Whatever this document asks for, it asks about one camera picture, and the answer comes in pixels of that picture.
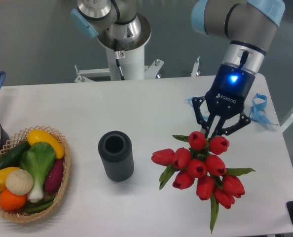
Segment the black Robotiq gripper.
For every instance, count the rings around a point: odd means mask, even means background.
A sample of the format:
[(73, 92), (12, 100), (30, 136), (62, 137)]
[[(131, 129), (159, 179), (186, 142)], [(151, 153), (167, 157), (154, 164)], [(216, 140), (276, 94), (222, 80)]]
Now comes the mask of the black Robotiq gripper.
[[(253, 85), (255, 75), (238, 68), (222, 64), (205, 96), (193, 97), (191, 102), (201, 132), (208, 135), (213, 120), (219, 116), (215, 135), (228, 136), (251, 123), (245, 114), (245, 99)], [(204, 119), (201, 106), (206, 101), (210, 113)]]

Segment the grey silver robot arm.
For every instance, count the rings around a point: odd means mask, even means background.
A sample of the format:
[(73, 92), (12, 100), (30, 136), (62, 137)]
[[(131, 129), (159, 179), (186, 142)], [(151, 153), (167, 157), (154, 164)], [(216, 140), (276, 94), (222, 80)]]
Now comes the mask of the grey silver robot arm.
[[(196, 32), (230, 40), (210, 90), (192, 99), (206, 137), (230, 135), (250, 123), (244, 113), (252, 87), (285, 11), (281, 0), (200, 0), (191, 12)], [(112, 80), (145, 79), (151, 28), (134, 0), (79, 0), (71, 17), (106, 49)]]

